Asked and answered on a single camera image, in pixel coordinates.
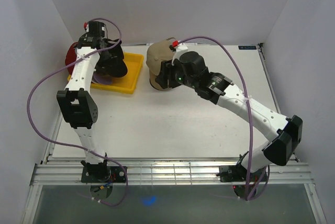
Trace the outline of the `beige baseball cap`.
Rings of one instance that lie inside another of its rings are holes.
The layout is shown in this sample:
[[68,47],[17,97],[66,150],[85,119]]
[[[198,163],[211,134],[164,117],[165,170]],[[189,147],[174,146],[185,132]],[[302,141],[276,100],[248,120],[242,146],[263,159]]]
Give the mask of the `beige baseball cap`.
[[175,80],[175,72],[177,70],[176,65],[173,66],[172,75],[169,76],[170,88],[161,88],[156,82],[155,78],[160,75],[161,63],[163,61],[172,60],[174,52],[170,49],[172,41],[175,41],[174,37],[167,38],[165,40],[153,43],[147,49],[146,65],[149,68],[149,82],[150,85],[158,91],[169,91],[173,88],[177,88],[180,84]]

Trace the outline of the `black baseball cap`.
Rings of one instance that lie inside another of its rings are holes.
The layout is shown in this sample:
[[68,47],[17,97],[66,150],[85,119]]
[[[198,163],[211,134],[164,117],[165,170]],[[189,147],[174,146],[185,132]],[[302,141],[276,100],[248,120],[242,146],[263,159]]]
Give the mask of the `black baseball cap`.
[[121,48],[121,41],[104,38],[105,47],[114,46],[108,51],[100,52],[100,59],[96,65],[96,74],[110,77],[124,77],[128,68],[124,62],[124,52]]

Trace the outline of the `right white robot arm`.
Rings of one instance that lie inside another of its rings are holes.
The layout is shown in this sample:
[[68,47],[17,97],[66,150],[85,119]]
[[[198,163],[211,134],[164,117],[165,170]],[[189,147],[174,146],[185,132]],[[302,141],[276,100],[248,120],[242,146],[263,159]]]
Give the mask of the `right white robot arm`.
[[265,144],[242,155],[236,164],[237,176],[243,181],[270,164],[285,166],[301,142],[303,120],[299,116],[289,118],[245,97],[226,76],[209,71],[197,52],[163,61],[155,81],[162,88],[192,88],[202,99],[229,110],[265,136]]

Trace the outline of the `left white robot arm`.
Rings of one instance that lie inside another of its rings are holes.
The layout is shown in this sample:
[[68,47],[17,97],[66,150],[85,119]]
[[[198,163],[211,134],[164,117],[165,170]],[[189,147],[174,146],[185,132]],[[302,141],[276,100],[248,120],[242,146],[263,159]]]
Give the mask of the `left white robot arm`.
[[98,49],[106,47],[105,24],[89,21],[84,25],[86,33],[76,45],[76,62],[65,90],[57,92],[57,101],[65,122],[78,135],[85,151],[83,166],[87,173],[98,181],[105,182],[111,176],[106,153],[94,139],[94,123],[98,119],[98,108],[90,95],[91,81],[96,64],[100,59]]

